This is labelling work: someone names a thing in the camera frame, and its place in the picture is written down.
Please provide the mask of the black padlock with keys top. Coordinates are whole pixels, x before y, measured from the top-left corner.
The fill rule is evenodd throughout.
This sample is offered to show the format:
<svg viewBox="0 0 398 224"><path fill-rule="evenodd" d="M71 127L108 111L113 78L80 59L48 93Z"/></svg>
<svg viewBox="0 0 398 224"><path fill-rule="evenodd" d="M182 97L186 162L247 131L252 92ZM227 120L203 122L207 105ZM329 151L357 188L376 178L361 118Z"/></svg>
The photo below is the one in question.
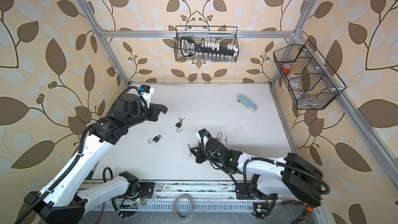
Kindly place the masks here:
<svg viewBox="0 0 398 224"><path fill-rule="evenodd" d="M178 117L179 118L179 121L176 123L176 127L177 127L177 133L180 133L181 131L182 131L182 129L181 129L181 127L182 127L182 122L183 122L183 120L185 119L185 118L181 118L181 117Z"/></svg>

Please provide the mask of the brass padlock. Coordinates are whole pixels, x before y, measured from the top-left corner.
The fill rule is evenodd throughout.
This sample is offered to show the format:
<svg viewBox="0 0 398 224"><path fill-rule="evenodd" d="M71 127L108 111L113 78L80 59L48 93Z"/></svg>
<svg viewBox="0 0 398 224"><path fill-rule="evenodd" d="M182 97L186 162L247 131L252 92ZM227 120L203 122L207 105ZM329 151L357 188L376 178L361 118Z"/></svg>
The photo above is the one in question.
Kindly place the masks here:
<svg viewBox="0 0 398 224"><path fill-rule="evenodd" d="M216 140L217 140L218 142L221 142L221 141L222 141L222 132L221 132L221 131L218 132L218 134L217 134L217 136L216 136Z"/></svg>

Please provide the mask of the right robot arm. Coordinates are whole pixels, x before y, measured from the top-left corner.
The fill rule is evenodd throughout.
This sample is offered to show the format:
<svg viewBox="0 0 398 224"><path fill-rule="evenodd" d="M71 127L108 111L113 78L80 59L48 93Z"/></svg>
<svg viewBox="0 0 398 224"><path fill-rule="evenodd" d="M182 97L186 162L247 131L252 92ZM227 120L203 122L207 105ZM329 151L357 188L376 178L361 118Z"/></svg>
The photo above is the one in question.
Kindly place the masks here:
<svg viewBox="0 0 398 224"><path fill-rule="evenodd" d="M235 188L250 198L263 199L270 195L292 194L296 199L317 207L323 195L331 192L323 180L323 173L298 154L285 158L262 158L245 152L227 149L202 129L196 133L196 147L190 147L195 161L224 172Z"/></svg>

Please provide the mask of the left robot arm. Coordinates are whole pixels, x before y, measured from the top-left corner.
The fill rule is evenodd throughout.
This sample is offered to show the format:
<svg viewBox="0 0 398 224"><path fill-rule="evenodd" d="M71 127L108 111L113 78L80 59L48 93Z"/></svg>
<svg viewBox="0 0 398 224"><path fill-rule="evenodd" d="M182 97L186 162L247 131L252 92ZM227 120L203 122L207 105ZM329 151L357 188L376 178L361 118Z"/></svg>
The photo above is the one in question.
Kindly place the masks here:
<svg viewBox="0 0 398 224"><path fill-rule="evenodd" d="M109 199L122 196L136 188L138 178L129 172L93 188L80 190L81 184L130 127L145 121L156 122L168 108L152 104L154 89L148 85L126 88L114 101L105 117L83 131L79 148L57 176L40 191L30 192L24 199L28 208L17 218L22 223L35 212L48 224L76 224L87 212Z"/></svg>

